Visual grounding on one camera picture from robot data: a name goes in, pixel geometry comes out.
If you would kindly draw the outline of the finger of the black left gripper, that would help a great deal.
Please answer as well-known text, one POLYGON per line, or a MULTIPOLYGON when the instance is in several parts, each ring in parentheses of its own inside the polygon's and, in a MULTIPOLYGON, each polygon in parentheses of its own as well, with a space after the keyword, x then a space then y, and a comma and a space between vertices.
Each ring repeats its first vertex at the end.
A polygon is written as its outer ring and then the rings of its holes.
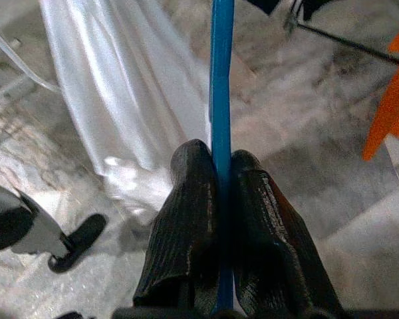
POLYGON ((64 273, 70 270, 81 256, 94 244, 106 227, 106 217, 95 213, 83 221, 77 230, 70 235, 60 233, 59 243, 66 249, 62 257, 52 254, 48 266, 54 273, 64 273))

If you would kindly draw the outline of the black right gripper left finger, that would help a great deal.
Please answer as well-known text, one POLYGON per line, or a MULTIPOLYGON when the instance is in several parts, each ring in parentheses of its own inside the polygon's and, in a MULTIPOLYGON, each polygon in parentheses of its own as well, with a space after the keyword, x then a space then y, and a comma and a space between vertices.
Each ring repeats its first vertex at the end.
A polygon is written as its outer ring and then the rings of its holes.
POLYGON ((154 219, 135 306, 212 309, 217 297, 217 191, 211 154, 190 140, 171 160, 173 188, 154 219))

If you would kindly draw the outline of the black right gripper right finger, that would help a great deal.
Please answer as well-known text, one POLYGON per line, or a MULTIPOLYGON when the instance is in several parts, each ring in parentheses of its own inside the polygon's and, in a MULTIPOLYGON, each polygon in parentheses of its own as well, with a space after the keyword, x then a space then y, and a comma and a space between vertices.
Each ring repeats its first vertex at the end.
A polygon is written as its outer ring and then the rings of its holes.
POLYGON ((246 150, 231 156, 231 199, 235 292, 246 315, 342 315, 305 222, 246 150))

